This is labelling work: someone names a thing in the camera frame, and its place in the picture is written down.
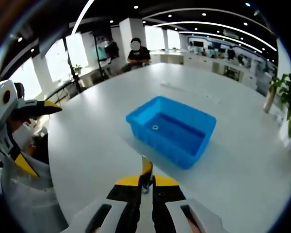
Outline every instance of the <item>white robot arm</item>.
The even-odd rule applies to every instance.
[[[33,176],[39,172],[28,163],[12,136],[8,124],[9,120],[22,120],[25,118],[39,117],[61,111],[62,109],[50,101],[18,99],[17,89],[11,80],[0,82],[0,142],[6,155],[16,165]]]

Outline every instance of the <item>cable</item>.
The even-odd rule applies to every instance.
[[[7,154],[6,153],[4,153],[1,149],[0,149],[0,152],[1,152],[1,154],[3,154],[5,157],[7,157],[8,158],[8,156],[7,156]]]

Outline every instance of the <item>white pillar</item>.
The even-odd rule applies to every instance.
[[[53,80],[49,73],[49,67],[45,57],[41,58],[40,55],[35,56],[32,59],[35,73],[40,83],[42,94],[47,95],[53,90]]]
[[[164,36],[164,43],[165,43],[165,49],[168,50],[168,36],[167,36],[167,30],[163,30],[163,36]]]
[[[134,37],[138,37],[141,40],[141,44],[146,47],[146,33],[142,23],[142,19],[139,18],[127,18],[120,22],[120,31],[123,42],[123,49],[125,58],[131,51],[130,41]]]
[[[252,58],[250,72],[256,74],[256,68],[257,68],[257,61],[254,58]]]
[[[180,46],[182,50],[188,49],[188,38],[186,35],[179,33],[180,36]]]

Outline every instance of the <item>black shirt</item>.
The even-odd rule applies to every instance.
[[[232,49],[229,49],[229,50],[227,51],[227,54],[228,54],[228,58],[229,58],[229,59],[234,59],[234,57],[236,56],[235,51],[232,50]]]
[[[139,50],[132,50],[128,56],[131,60],[150,60],[150,51],[146,48],[141,46]]]

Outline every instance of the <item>black ceiling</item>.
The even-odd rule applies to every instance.
[[[21,42],[15,40],[10,45],[10,49],[3,62],[3,67],[6,66],[22,49],[28,46],[31,42],[37,38],[41,38],[53,31],[55,28],[68,25],[70,22],[77,20],[80,12],[85,6],[87,0],[50,0],[43,9],[35,14],[28,25],[32,29],[33,36],[28,39],[23,39]],[[151,17],[152,19],[164,21],[164,22],[175,22],[175,21],[205,21],[212,23],[220,23],[244,30],[251,33],[267,43],[271,44],[275,48],[276,36],[266,28],[248,21],[242,17],[219,12],[217,10],[224,10],[239,15],[248,17],[264,26],[267,23],[263,20],[261,14],[254,16],[256,9],[251,6],[247,7],[245,1],[233,1],[229,4],[227,1],[197,1],[197,0],[146,0],[146,1],[135,1],[135,0],[118,0],[118,1],[107,1],[107,0],[95,0],[92,6],[89,8],[84,16],[85,18],[95,18],[88,24],[80,25],[79,30],[81,31],[93,31],[97,29],[109,30],[110,26],[117,25],[120,21],[128,17],[144,18],[149,15],[179,9],[179,8],[211,8],[213,10],[186,10],[176,11],[171,13],[165,13]],[[149,19],[145,19],[146,25],[153,25]],[[198,28],[198,32],[205,33],[216,33],[217,30],[221,32],[224,28],[211,25],[194,25],[194,24],[181,24],[181,27],[195,31]],[[164,26],[164,28],[174,29],[171,26]],[[263,56],[274,59],[277,61],[277,53],[264,45],[260,41],[240,32],[233,31],[239,37],[243,37],[243,42],[250,44],[258,49],[265,48]]]

